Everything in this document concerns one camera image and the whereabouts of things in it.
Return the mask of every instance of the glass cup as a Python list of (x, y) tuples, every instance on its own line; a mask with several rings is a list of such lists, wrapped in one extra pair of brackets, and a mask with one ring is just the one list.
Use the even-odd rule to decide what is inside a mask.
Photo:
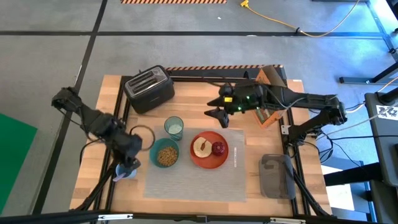
[(171, 116), (167, 118), (164, 123), (165, 131), (170, 135), (174, 141), (179, 141), (182, 138), (182, 130), (184, 128), (184, 122), (177, 116)]

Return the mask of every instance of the wooden table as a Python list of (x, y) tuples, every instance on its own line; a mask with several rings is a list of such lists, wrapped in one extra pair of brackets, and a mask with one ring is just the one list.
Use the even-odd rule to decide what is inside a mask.
[[(118, 75), (104, 76), (96, 105), (97, 109), (113, 113), (120, 81), (121, 76)], [(288, 86), (293, 91), (303, 92), (301, 80), (288, 80)], [(217, 87), (202, 82), (175, 82), (174, 88), (175, 96), (173, 99), (145, 115), (138, 115), (131, 108), (127, 130), (137, 124), (145, 124), (152, 128), (162, 126), (170, 116), (181, 117), (184, 126), (187, 128), (221, 128), (216, 119), (203, 114), (204, 111), (212, 109), (206, 103), (218, 96)], [(123, 96), (122, 107), (125, 105), (125, 100), (126, 97)], [(120, 109), (119, 117), (122, 116), (123, 110), (123, 108)], [(292, 108), (292, 112), (295, 124), (301, 124), (309, 119), (306, 109)], [(137, 158), (141, 161), (142, 166), (138, 168), (136, 178), (116, 183), (111, 211), (291, 217), (293, 214), (290, 200), (263, 197), (259, 188), (258, 161), (261, 156), (263, 154), (283, 154), (278, 122), (267, 129), (261, 129), (251, 112), (236, 113), (229, 118), (229, 128), (244, 131), (246, 202), (145, 198), (145, 177), (149, 153), (148, 151), (141, 151)], [(315, 143), (313, 139), (307, 138), (307, 141)], [(103, 144), (94, 144), (85, 149), (70, 208), (79, 206), (97, 184), (104, 152), (105, 146)], [(300, 146), (300, 155), (307, 188), (323, 209), (331, 213), (317, 150), (313, 146)], [(104, 187), (100, 208), (104, 208), (107, 192), (108, 184)], [(299, 213), (303, 213), (302, 199), (297, 186), (296, 193)]]

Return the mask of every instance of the green bowl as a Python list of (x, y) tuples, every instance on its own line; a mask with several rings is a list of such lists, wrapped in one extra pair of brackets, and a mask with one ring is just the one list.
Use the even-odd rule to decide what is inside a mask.
[(160, 168), (170, 167), (170, 166), (168, 166), (168, 167), (163, 166), (163, 165), (159, 164), (159, 162), (157, 161), (157, 155), (158, 155), (159, 151), (166, 147), (173, 147), (175, 150), (177, 150), (177, 160), (178, 160), (178, 157), (180, 156), (180, 149), (178, 148), (178, 144), (174, 140), (168, 139), (168, 138), (159, 139), (154, 143), (154, 146), (152, 146), (152, 148), (149, 151), (150, 160), (157, 167), (160, 167)]

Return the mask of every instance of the black toaster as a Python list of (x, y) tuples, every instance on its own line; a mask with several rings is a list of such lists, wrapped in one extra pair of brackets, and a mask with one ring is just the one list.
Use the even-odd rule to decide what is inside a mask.
[(173, 80), (160, 65), (129, 78), (123, 84), (123, 90), (139, 114), (154, 109), (174, 96)]

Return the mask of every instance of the red plate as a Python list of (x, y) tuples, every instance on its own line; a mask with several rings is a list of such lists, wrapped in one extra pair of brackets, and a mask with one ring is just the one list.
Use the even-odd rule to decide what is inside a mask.
[[(222, 142), (225, 146), (224, 154), (222, 154), (221, 156), (216, 156), (213, 153), (211, 153), (210, 156), (205, 157), (205, 158), (200, 158), (197, 155), (195, 155), (195, 153), (193, 151), (193, 143), (199, 137), (205, 138), (207, 141), (209, 141), (212, 144), (214, 142), (218, 142), (218, 141)], [(214, 131), (204, 131), (204, 132), (198, 134), (197, 136), (195, 136), (191, 142), (191, 159), (194, 164), (196, 164), (202, 168), (215, 169), (215, 168), (223, 165), (223, 163), (225, 162), (227, 157), (228, 157), (228, 144), (226, 143), (225, 138), (222, 135), (220, 135)]]

